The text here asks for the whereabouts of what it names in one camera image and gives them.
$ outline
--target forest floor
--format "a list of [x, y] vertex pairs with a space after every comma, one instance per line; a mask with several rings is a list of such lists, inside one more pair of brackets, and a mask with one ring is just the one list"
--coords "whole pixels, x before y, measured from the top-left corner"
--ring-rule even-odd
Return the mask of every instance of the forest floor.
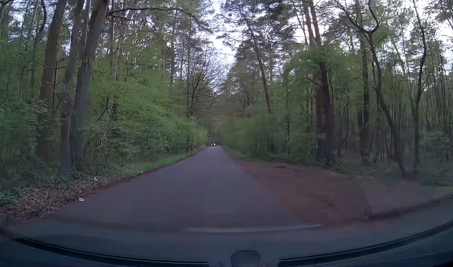
[[17, 195], [8, 195], [8, 192], [0, 190], [0, 225], [13, 225], [34, 217], [47, 216], [79, 198], [89, 197], [139, 175], [171, 165], [199, 150], [167, 156], [158, 161], [127, 164], [101, 176], [55, 177], [57, 182], [46, 180], [36, 186], [20, 189]]
[[399, 176], [350, 175], [238, 157], [236, 162], [296, 216], [322, 225], [400, 216], [453, 198], [453, 186]]

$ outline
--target windshield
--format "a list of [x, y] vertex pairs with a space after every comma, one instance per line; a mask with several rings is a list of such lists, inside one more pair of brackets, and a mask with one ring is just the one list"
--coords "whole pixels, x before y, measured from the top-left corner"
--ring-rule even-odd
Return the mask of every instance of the windshield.
[[325, 253], [452, 203], [453, 1], [0, 0], [0, 227], [22, 237], [354, 239]]

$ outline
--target sky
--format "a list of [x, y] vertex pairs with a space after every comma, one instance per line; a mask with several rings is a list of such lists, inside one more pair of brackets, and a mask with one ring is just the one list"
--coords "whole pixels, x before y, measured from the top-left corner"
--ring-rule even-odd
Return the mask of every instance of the sky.
[[[222, 3], [222, 2], [224, 2], [224, 0], [213, 0], [212, 1], [212, 6], [213, 6], [213, 9], [215, 10], [216, 14], [219, 13], [219, 11], [220, 11], [220, 3]], [[408, 7], [412, 7], [411, 0], [405, 0], [405, 4], [408, 5]], [[416, 6], [418, 8], [418, 12], [420, 13], [421, 20], [425, 21], [426, 20], [426, 16], [424, 15], [424, 6], [425, 6], [424, 1], [423, 0], [417, 1], [416, 2]], [[320, 32], [322, 34], [324, 32], [325, 28], [319, 26], [319, 30], [320, 30]], [[441, 27], [439, 27], [439, 30], [440, 30], [439, 33], [440, 33], [440, 36], [441, 36], [440, 40], [442, 40], [442, 41], [448, 41], [449, 38], [453, 35], [450, 27], [445, 25], [445, 24], [443, 24]], [[220, 50], [220, 52], [226, 57], [228, 63], [229, 64], [233, 64], [235, 62], [235, 58], [234, 58], [235, 52], [233, 50], [231, 50], [229, 47], [226, 47], [225, 45], [223, 45], [222, 44], [222, 40], [216, 39], [217, 35], [218, 34], [214, 34], [214, 35], [210, 36], [210, 40], [213, 42], [214, 46], [216, 48], [218, 48]], [[302, 30], [301, 29], [297, 29], [296, 33], [295, 33], [295, 36], [297, 36], [297, 37], [303, 36]], [[444, 56], [447, 57], [447, 58], [451, 57], [452, 56], [451, 51], [446, 51], [444, 53]]]

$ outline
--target grass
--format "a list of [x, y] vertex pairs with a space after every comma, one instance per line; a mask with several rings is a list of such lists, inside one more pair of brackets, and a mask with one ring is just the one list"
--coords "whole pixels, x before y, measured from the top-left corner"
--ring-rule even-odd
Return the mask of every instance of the grass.
[[152, 162], [129, 163], [124, 166], [117, 166], [106, 174], [108, 174], [110, 176], [134, 176], [134, 175], [139, 174], [140, 172], [144, 173], [144, 172], [148, 172], [153, 169], [171, 165], [171, 164], [176, 163], [177, 161], [180, 161], [192, 154], [194, 154], [194, 153], [172, 155], [172, 156], [163, 157], [163, 158], [159, 159], [158, 161], [152, 161]]
[[205, 148], [201, 146], [199, 149], [179, 155], [169, 155], [162, 157], [156, 161], [140, 161], [133, 162], [124, 165], [113, 166], [110, 169], [105, 169], [100, 175], [88, 175], [85, 173], [74, 173], [73, 175], [59, 176], [59, 175], [35, 175], [30, 182], [27, 183], [12, 183], [10, 186], [0, 185], [0, 207], [7, 206], [16, 202], [24, 192], [37, 190], [40, 188], [57, 188], [61, 185], [68, 184], [76, 179], [87, 179], [93, 181], [96, 179], [112, 179], [112, 178], [131, 178], [145, 173], [153, 169], [165, 167], [171, 165], [177, 161], [180, 161], [190, 155], [193, 155], [197, 151]]

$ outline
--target tree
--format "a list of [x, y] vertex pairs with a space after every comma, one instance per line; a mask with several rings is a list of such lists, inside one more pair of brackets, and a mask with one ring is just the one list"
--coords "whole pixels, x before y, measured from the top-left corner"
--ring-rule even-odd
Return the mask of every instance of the tree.
[[40, 87], [39, 99], [44, 103], [46, 110], [37, 115], [37, 156], [46, 160], [49, 157], [48, 135], [50, 110], [52, 107], [52, 90], [54, 83], [55, 69], [57, 68], [58, 36], [62, 24], [63, 15], [67, 0], [58, 0], [55, 13], [50, 24], [45, 48], [44, 71], [42, 74], [42, 85]]

